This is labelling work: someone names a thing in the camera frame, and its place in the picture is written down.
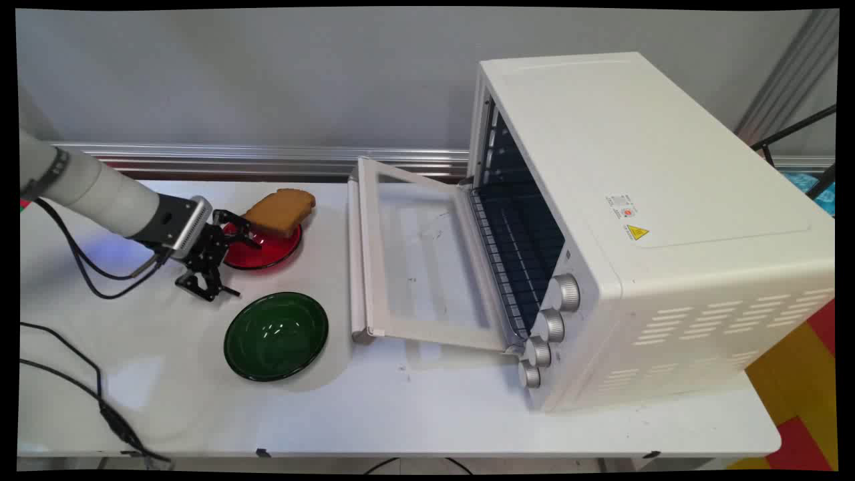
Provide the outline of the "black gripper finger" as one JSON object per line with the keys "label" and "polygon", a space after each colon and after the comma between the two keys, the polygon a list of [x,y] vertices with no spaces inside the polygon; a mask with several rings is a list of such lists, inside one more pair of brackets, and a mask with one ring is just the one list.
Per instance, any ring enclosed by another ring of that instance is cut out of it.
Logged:
{"label": "black gripper finger", "polygon": [[214,302],[220,295],[241,298],[241,292],[227,286],[220,267],[210,267],[195,270],[186,267],[186,270],[175,280],[175,286],[179,287],[207,302]]}
{"label": "black gripper finger", "polygon": [[229,232],[225,228],[223,229],[223,239],[226,246],[231,247],[232,244],[239,243],[247,245],[250,249],[262,248],[253,239],[252,232],[250,231],[250,223],[244,217],[236,215],[229,210],[216,209],[212,212],[212,222],[219,227],[223,225],[232,226],[232,230]]}

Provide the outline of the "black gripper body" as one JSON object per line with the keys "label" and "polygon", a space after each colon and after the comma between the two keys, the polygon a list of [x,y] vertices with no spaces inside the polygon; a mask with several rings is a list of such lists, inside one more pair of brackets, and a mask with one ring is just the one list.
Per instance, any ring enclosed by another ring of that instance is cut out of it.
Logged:
{"label": "black gripper body", "polygon": [[225,232],[219,225],[206,223],[189,255],[180,259],[186,268],[184,276],[220,276],[220,266],[227,254]]}

